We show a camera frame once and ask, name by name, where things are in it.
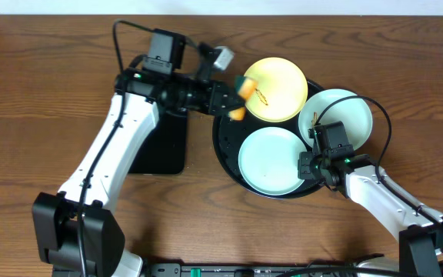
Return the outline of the light green plate front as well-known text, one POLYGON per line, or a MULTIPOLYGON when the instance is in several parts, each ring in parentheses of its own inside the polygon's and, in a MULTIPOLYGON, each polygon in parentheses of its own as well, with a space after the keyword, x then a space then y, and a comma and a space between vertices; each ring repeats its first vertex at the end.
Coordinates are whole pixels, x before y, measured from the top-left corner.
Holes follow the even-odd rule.
POLYGON ((241 144, 239 170, 256 192, 285 195, 304 183, 298 177, 297 163, 298 155, 305 150, 302 140, 285 128, 260 128, 241 144))

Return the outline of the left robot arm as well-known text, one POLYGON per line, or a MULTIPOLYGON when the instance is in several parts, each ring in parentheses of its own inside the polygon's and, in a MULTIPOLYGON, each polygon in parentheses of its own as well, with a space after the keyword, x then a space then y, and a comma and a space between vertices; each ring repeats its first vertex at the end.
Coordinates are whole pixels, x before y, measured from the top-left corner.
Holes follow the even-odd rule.
POLYGON ((229 86, 146 68, 124 70, 106 120, 79 167, 57 193, 42 192, 33 203, 40 259, 79 276, 140 275, 143 260, 125 249, 125 235, 114 217, 138 150, 162 112, 185 108, 223 115, 241 108, 254 86, 244 76, 229 86))

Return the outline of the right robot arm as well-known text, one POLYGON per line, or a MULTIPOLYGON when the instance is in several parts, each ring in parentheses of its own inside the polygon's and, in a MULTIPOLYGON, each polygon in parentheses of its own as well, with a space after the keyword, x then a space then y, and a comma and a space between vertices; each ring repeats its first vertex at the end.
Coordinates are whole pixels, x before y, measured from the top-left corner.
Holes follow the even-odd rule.
POLYGON ((405 191, 368 155, 330 159, 302 152, 298 175, 339 191, 370 212, 398 241, 402 274, 443 276, 443 213, 405 191))

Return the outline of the green yellow sponge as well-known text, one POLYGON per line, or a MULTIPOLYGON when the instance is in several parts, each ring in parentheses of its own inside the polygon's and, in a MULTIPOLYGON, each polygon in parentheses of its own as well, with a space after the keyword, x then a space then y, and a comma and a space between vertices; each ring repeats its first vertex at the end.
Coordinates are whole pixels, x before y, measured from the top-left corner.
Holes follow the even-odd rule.
POLYGON ((235 77, 235 91, 244 100, 244 104, 237 109, 231 110, 228 117, 233 121, 241 121, 245 117, 245 103, 251 98, 258 87, 258 82, 253 78, 237 75, 235 77))

